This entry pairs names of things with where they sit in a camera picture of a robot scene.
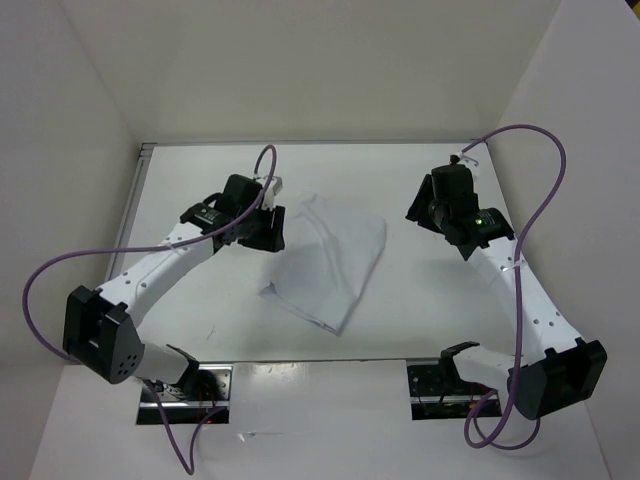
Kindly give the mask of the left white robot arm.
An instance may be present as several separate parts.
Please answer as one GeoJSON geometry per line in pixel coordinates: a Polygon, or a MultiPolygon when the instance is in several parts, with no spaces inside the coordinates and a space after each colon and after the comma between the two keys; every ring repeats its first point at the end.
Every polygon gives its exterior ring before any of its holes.
{"type": "Polygon", "coordinates": [[[234,174],[222,191],[189,207],[158,250],[94,290],[76,288],[66,304],[64,351],[111,384],[137,377],[162,382],[176,399],[192,397],[199,362],[142,340],[138,328],[176,283],[223,247],[283,250],[285,209],[275,203],[281,189],[279,177],[234,174]]]}

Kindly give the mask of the white skirt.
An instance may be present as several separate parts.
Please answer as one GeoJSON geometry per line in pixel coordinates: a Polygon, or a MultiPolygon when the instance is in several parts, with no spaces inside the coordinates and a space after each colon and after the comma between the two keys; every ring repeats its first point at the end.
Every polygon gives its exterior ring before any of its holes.
{"type": "Polygon", "coordinates": [[[285,216],[285,248],[267,265],[259,296],[339,336],[386,238],[383,217],[305,192],[285,216]]]}

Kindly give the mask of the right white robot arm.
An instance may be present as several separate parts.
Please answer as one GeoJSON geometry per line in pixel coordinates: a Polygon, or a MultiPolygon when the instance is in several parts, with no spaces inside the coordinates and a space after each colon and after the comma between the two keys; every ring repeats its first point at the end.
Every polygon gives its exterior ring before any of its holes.
{"type": "Polygon", "coordinates": [[[521,368],[509,356],[468,341],[442,351],[438,380],[450,393],[471,383],[498,390],[517,387],[514,406],[528,420],[591,397],[607,361],[603,345],[585,341],[560,314],[523,258],[517,239],[496,208],[482,209],[472,172],[461,164],[427,174],[407,219],[456,247],[491,288],[514,327],[522,330],[521,368]]]}

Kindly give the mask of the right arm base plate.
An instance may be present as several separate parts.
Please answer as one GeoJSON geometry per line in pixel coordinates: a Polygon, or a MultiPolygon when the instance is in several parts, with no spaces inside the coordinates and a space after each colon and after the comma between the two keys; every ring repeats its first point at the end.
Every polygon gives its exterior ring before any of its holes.
{"type": "Polygon", "coordinates": [[[482,384],[445,381],[435,360],[408,362],[406,372],[413,421],[464,419],[489,392],[482,384]]]}

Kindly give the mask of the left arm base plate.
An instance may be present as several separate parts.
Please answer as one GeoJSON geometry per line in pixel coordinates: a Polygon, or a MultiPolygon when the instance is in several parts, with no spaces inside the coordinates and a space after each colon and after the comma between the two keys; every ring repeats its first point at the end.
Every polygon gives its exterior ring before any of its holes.
{"type": "Polygon", "coordinates": [[[158,381],[152,387],[142,386],[136,424],[161,425],[157,396],[170,425],[227,424],[230,414],[232,364],[204,363],[204,384],[189,395],[158,381]]]}

